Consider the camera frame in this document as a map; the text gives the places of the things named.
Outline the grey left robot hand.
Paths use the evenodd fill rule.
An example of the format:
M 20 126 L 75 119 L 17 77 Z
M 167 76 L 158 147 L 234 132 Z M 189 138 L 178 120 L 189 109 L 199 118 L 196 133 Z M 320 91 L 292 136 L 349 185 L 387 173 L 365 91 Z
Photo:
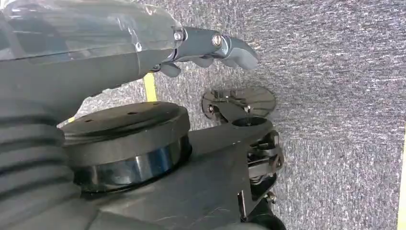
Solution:
M 253 69 L 255 51 L 216 30 L 181 25 L 165 9 L 130 0 L 3 0 L 0 122 L 73 116 L 84 99 L 152 70 L 176 77 L 177 62 Z

